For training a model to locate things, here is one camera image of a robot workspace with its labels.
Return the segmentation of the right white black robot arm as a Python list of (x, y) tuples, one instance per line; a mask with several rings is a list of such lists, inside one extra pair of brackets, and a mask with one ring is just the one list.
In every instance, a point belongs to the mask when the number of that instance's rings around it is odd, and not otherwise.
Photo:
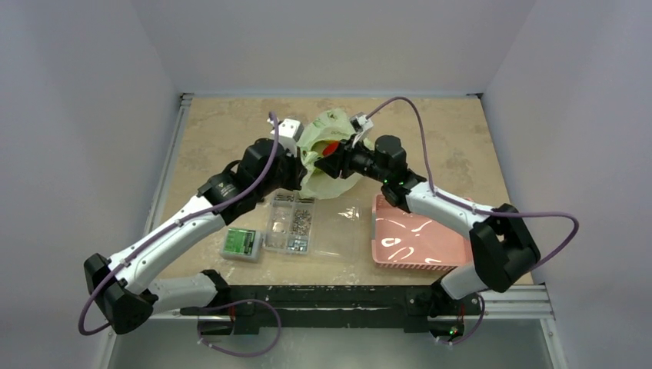
[(360, 174), (378, 181), (390, 205), (430, 218), (469, 240), (472, 260), (433, 284), (431, 301), (440, 312), (453, 311), (469, 294), (505, 292), (541, 259), (515, 207), (475, 204), (430, 186), (408, 167), (401, 140), (393, 135), (377, 138), (372, 149), (353, 139), (341, 140), (329, 145), (314, 165), (331, 178)]

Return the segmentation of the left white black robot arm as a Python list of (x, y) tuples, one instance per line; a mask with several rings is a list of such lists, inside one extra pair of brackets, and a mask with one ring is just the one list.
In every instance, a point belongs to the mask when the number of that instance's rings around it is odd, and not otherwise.
[(92, 304), (105, 317), (100, 328), (111, 327), (116, 334), (134, 331), (160, 311), (189, 307), (202, 307), (209, 314), (225, 311), (229, 293), (220, 288), (217, 272), (174, 281), (158, 275), (199, 241), (253, 211), (273, 191), (299, 189), (303, 176), (296, 139), (259, 138), (153, 232), (109, 258), (100, 254), (87, 258), (83, 268), (90, 298), (78, 321), (80, 333), (98, 332), (85, 328)]

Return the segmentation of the orange fake fruit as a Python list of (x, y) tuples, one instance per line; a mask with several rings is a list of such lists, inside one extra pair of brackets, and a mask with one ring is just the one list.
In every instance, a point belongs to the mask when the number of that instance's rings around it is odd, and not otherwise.
[(323, 156), (329, 156), (329, 155), (332, 155), (334, 152), (337, 151), (338, 146), (339, 146), (339, 142), (338, 142), (338, 141), (334, 141), (334, 142), (330, 143), (330, 144), (329, 144), (329, 145), (328, 145), (328, 146), (327, 146), (327, 147), (322, 151)]

